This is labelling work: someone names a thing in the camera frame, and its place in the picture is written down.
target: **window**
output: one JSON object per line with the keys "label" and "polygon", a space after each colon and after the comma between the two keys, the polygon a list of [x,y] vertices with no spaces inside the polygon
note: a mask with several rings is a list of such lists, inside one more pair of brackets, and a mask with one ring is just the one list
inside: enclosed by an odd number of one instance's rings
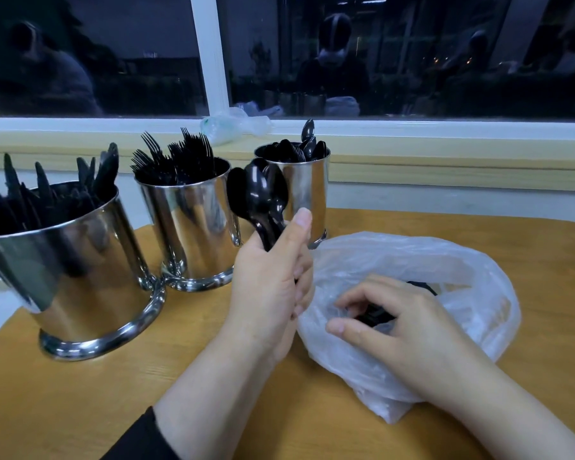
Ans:
{"label": "window", "polygon": [[575,0],[217,0],[231,104],[575,121]]}
{"label": "window", "polygon": [[207,114],[190,0],[0,0],[0,116]]}

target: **wooden table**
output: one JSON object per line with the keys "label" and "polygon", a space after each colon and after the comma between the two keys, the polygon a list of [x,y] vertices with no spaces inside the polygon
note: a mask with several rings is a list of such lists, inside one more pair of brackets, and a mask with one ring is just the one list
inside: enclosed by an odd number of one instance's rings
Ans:
{"label": "wooden table", "polygon": [[[545,219],[329,210],[333,235],[431,235],[483,251],[511,278],[522,326],[500,366],[575,431],[575,223]],[[152,231],[138,238],[159,264]],[[0,460],[97,459],[153,404],[215,335],[230,287],[170,291],[141,336],[95,360],[41,355],[19,310],[0,330]],[[246,428],[240,459],[488,458],[452,417],[421,404],[387,425],[307,356],[297,337]]]}

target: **fingernail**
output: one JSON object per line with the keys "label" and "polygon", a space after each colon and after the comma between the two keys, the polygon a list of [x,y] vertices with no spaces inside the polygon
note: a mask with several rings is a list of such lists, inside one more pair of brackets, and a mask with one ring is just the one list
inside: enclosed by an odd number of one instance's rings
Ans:
{"label": "fingernail", "polygon": [[333,319],[331,321],[328,321],[328,324],[326,325],[326,331],[340,337],[341,335],[343,335],[343,332],[345,331],[345,325],[343,324],[342,321],[338,319],[337,320]]}
{"label": "fingernail", "polygon": [[292,221],[300,227],[308,229],[312,219],[313,215],[307,208],[300,208],[292,218]]}

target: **metal cutlery holder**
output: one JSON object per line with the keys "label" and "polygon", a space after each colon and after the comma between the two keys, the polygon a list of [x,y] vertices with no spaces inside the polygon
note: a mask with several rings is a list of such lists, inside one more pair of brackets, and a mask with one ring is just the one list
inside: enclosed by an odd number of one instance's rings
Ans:
{"label": "metal cutlery holder", "polygon": [[[76,184],[51,188],[69,193]],[[116,188],[111,200],[78,219],[0,235],[0,277],[40,326],[40,347],[63,360],[96,357],[132,340],[165,299]]]}
{"label": "metal cutlery holder", "polygon": [[226,193],[230,163],[215,161],[221,175],[197,184],[152,186],[137,181],[162,250],[164,281],[179,291],[213,289],[232,280],[240,230]]}
{"label": "metal cutlery holder", "polygon": [[[261,158],[266,145],[258,147],[254,154]],[[304,163],[281,163],[270,161],[279,166],[287,181],[289,201],[283,216],[286,221],[302,207],[313,214],[311,243],[309,248],[316,248],[327,236],[326,231],[326,198],[328,194],[328,169],[330,150],[325,158]]]}

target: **left hand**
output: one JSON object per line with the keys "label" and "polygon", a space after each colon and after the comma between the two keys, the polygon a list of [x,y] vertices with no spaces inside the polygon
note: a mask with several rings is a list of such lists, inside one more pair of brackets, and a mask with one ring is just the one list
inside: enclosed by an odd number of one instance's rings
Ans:
{"label": "left hand", "polygon": [[273,364],[288,354],[296,319],[313,299],[313,259],[307,248],[311,221],[311,212],[301,208],[269,252],[254,232],[235,261],[222,330]]}

